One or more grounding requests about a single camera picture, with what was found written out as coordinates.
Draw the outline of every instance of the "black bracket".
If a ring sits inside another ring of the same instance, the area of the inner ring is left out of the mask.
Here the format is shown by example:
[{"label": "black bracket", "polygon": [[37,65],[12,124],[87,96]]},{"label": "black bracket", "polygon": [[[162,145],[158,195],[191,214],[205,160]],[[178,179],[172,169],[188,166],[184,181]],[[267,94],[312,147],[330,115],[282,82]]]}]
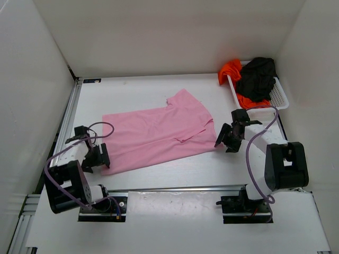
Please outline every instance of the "black bracket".
[{"label": "black bracket", "polygon": [[221,205],[224,224],[266,223],[271,216],[265,200],[249,200],[245,189],[239,196],[222,196],[216,204]]},{"label": "black bracket", "polygon": [[128,197],[126,196],[112,196],[117,200],[120,206],[121,216],[117,219],[117,206],[113,201],[106,199],[100,202],[92,210],[80,208],[78,221],[83,222],[125,222],[127,212]]}]

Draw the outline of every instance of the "white table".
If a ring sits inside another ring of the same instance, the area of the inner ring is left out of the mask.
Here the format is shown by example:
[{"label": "white table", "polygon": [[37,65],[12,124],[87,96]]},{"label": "white table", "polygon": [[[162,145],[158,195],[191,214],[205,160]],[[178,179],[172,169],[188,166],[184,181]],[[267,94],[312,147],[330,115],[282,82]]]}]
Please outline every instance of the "white table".
[{"label": "white table", "polygon": [[[236,109],[228,85],[219,86],[216,74],[156,77],[103,78],[100,83],[81,85],[77,106],[68,124],[90,125],[103,114],[129,112],[166,106],[166,99],[185,88],[209,110],[216,133],[231,123]],[[273,118],[259,118],[268,124]],[[102,133],[101,126],[93,128]],[[272,131],[281,135],[277,124]],[[103,184],[110,190],[244,185],[250,182],[245,148],[239,153],[208,152],[137,169],[113,176],[99,170],[87,174],[90,185]],[[255,177],[263,175],[264,154],[250,151]],[[143,193],[130,193],[126,223],[77,222],[78,209],[54,215],[43,191],[28,238],[38,253],[317,253],[329,250],[311,194],[278,193],[271,225],[223,225],[221,209],[215,202],[222,192],[181,193],[176,206],[165,204],[168,196],[152,193],[143,203]],[[182,209],[185,204],[196,203]]]}]

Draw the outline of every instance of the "pink shirt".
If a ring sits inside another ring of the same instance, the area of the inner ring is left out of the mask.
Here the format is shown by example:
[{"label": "pink shirt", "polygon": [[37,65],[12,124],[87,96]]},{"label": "pink shirt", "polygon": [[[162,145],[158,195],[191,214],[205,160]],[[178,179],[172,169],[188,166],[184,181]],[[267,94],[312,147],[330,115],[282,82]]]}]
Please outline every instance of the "pink shirt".
[{"label": "pink shirt", "polygon": [[[214,149],[216,132],[207,109],[187,90],[167,99],[167,106],[152,110],[103,115],[115,131],[107,145],[110,175],[162,162],[198,155]],[[103,125],[103,135],[111,127]]]}]

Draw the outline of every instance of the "plastic basket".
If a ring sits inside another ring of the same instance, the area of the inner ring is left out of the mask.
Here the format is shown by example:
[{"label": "plastic basket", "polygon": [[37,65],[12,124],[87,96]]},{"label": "plastic basket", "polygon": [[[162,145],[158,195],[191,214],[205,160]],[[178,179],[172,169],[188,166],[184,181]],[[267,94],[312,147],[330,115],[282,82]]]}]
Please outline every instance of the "plastic basket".
[{"label": "plastic basket", "polygon": [[[241,61],[242,66],[245,66],[246,64],[248,64],[250,61]],[[235,100],[235,104],[237,105],[237,108],[242,108],[239,104],[238,98],[237,98],[237,94],[235,92],[234,89],[234,85],[232,83],[231,77],[229,75],[227,75],[228,78],[228,82],[230,84],[231,87],[231,91],[233,94],[233,98]],[[285,108],[288,108],[288,106],[290,105],[286,94],[284,92],[284,90],[281,87],[281,84],[279,82],[279,80],[277,78],[275,78],[275,85],[272,89],[272,91],[270,92],[270,96],[271,96],[271,100],[270,103],[272,106],[277,107],[277,109],[279,110],[283,110]],[[253,112],[274,112],[273,108],[256,108],[253,109]]]}]

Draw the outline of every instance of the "purple cable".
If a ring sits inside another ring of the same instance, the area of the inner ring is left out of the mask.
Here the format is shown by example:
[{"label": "purple cable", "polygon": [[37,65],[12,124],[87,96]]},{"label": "purple cable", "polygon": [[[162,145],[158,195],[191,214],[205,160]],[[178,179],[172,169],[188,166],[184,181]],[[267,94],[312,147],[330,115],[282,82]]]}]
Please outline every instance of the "purple cable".
[{"label": "purple cable", "polygon": [[[112,133],[114,132],[114,126],[111,124],[111,123],[108,123],[108,122],[96,122],[96,123],[93,123],[91,124],[88,128],[91,128],[92,126],[94,125],[97,125],[97,124],[108,124],[110,127],[112,127],[112,131],[107,134],[107,135],[104,135],[104,136],[95,136],[95,137],[87,137],[87,138],[84,138],[84,139],[80,139],[78,141],[76,141],[74,144],[72,144],[72,146],[69,146],[69,147],[66,147],[64,150],[56,153],[55,155],[53,155],[52,157],[50,157],[47,161],[46,161],[46,164],[44,165],[44,173],[46,174],[46,176],[48,177],[48,179],[58,188],[58,190],[60,190],[62,193],[64,193],[67,197],[69,197],[71,200],[73,200],[75,203],[77,203],[80,207],[84,208],[84,209],[92,209],[92,206],[91,204],[89,205],[85,205],[84,203],[82,203],[81,201],[79,201],[76,197],[74,197],[71,193],[69,193],[68,191],[66,191],[64,188],[62,188],[54,179],[53,177],[49,174],[49,164],[50,162],[55,158],[55,157],[58,157],[59,155],[62,155],[64,152],[68,151],[69,149],[71,149],[73,146],[76,146],[77,144],[83,142],[83,141],[87,141],[87,140],[91,140],[91,139],[100,139],[100,138],[107,138],[108,136],[112,135]],[[120,207],[119,207],[119,204],[117,202],[117,200],[115,200],[114,197],[105,197],[105,198],[102,198],[101,200],[99,200],[98,202],[95,202],[95,203],[99,203],[105,199],[111,199],[115,202],[116,206],[117,206],[117,212],[119,212],[119,214],[121,215],[121,212],[120,212]]]},{"label": "purple cable", "polygon": [[254,108],[261,108],[261,107],[271,107],[271,108],[275,109],[275,117],[274,117],[274,119],[272,120],[272,122],[271,122],[269,125],[267,125],[267,127],[266,127],[263,131],[261,131],[261,132],[259,132],[258,134],[254,135],[254,136],[250,139],[250,141],[248,142],[248,145],[247,145],[247,147],[246,147],[246,165],[247,165],[248,174],[249,174],[249,176],[250,176],[250,178],[251,178],[251,180],[252,180],[252,183],[253,183],[254,187],[255,187],[256,190],[259,192],[259,194],[262,196],[262,198],[266,201],[267,207],[268,207],[268,209],[270,210],[271,216],[270,216],[270,218],[266,221],[266,223],[269,223],[269,222],[272,220],[272,218],[273,218],[273,211],[272,211],[272,208],[271,208],[270,204],[274,204],[274,203],[275,203],[275,199],[274,199],[274,197],[271,196],[271,195],[265,196],[265,194],[264,194],[264,193],[261,191],[261,189],[259,188],[258,183],[255,181],[255,178],[254,178],[253,173],[252,173],[252,170],[251,170],[251,166],[250,166],[250,164],[249,164],[249,148],[250,148],[251,144],[253,143],[253,141],[254,141],[257,137],[259,137],[259,136],[261,136],[262,134],[264,134],[264,133],[269,129],[269,127],[271,127],[272,124],[278,119],[279,111],[278,111],[278,109],[277,109],[275,106],[272,106],[272,105],[262,105],[262,106],[251,107],[251,108],[248,108],[247,110],[252,110],[252,109],[254,109]]}]

